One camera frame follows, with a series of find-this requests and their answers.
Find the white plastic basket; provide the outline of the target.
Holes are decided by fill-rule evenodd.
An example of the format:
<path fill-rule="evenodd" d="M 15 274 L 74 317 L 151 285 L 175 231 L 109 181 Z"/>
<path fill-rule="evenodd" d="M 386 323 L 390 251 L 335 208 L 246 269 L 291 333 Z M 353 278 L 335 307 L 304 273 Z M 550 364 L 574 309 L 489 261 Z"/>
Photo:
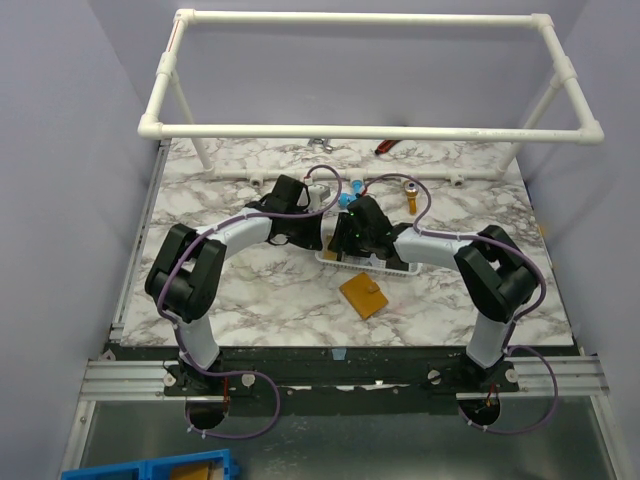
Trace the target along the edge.
<path fill-rule="evenodd" d="M 378 259 L 374 254 L 369 257 L 354 257 L 346 254 L 339 256 L 328 250 L 331 239 L 330 233 L 323 233 L 323 250 L 315 253 L 316 260 L 321 264 L 399 277 L 415 277 L 422 270 L 421 263 L 409 263 L 406 267 L 395 268 L 389 266 L 387 261 Z"/>

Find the tan leather card holder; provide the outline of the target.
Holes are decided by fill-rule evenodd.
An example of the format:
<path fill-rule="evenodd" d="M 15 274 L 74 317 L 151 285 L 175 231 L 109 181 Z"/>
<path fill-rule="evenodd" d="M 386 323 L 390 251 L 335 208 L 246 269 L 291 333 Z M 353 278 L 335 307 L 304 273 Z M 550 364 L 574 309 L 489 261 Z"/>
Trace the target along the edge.
<path fill-rule="evenodd" d="M 379 285 L 366 273 L 357 274 L 339 290 L 362 320 L 369 319 L 388 305 Z"/>

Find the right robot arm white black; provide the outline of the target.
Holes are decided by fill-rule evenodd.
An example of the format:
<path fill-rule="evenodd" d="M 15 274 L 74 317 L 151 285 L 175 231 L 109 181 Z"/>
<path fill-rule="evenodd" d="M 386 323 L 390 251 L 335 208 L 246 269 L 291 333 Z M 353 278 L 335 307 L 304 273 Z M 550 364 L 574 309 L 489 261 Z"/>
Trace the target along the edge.
<path fill-rule="evenodd" d="M 496 380 L 495 365 L 523 308 L 535 291 L 546 293 L 539 268 L 497 225 L 477 234 L 421 230 L 392 224 L 369 196 L 351 202 L 338 217 L 328 250 L 337 256 L 376 256 L 394 264 L 421 263 L 460 273 L 476 308 L 477 319 L 460 379 L 480 392 Z"/>

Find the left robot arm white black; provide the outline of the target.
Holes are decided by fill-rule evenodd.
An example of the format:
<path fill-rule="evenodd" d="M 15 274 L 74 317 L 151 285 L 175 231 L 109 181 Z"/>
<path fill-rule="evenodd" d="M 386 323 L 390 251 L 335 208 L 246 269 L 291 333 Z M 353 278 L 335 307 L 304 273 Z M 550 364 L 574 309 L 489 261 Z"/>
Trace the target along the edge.
<path fill-rule="evenodd" d="M 172 323 L 181 358 L 191 365 L 187 382 L 197 393 L 209 395 L 221 385 L 222 372 L 214 364 L 220 349 L 208 311 L 224 262 L 278 237 L 305 250 L 321 250 L 320 209 L 329 196 L 325 185 L 310 186 L 282 175 L 270 193 L 226 220 L 199 229 L 171 227 L 146 278 L 145 292 Z"/>

